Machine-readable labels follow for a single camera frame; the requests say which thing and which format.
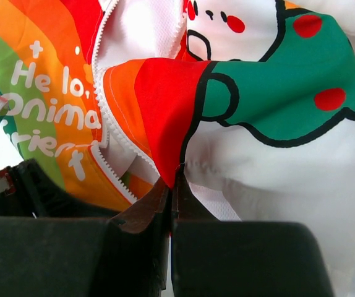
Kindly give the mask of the rainbow red white jacket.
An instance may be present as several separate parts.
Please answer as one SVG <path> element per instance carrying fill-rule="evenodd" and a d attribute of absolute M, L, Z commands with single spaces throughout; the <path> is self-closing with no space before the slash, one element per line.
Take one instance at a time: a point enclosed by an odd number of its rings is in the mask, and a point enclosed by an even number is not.
<path fill-rule="evenodd" d="M 157 179 L 222 220 L 292 221 L 355 271 L 355 54 L 317 1 L 0 1 L 2 121 L 62 189 Z"/>

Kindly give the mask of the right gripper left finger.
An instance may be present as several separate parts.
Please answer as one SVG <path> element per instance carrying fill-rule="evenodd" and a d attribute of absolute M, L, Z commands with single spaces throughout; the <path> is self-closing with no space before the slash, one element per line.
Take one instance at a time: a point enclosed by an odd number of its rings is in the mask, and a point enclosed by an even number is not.
<path fill-rule="evenodd" d="M 0 296 L 160 296 L 168 243 L 161 181 L 111 218 L 0 217 Z"/>

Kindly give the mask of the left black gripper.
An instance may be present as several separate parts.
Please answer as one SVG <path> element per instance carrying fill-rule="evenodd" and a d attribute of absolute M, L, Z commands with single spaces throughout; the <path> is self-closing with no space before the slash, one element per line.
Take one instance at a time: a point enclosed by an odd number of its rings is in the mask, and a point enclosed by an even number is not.
<path fill-rule="evenodd" d="M 70 195 L 34 159 L 0 170 L 0 217 L 111 218 L 118 213 Z"/>

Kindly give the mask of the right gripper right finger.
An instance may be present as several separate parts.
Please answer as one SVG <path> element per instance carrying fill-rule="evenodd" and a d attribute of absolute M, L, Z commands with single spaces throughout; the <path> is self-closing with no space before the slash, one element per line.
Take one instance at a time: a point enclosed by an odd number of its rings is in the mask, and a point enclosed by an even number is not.
<path fill-rule="evenodd" d="M 333 295 L 306 226 L 220 221 L 181 173 L 172 193 L 171 279 L 176 296 Z"/>

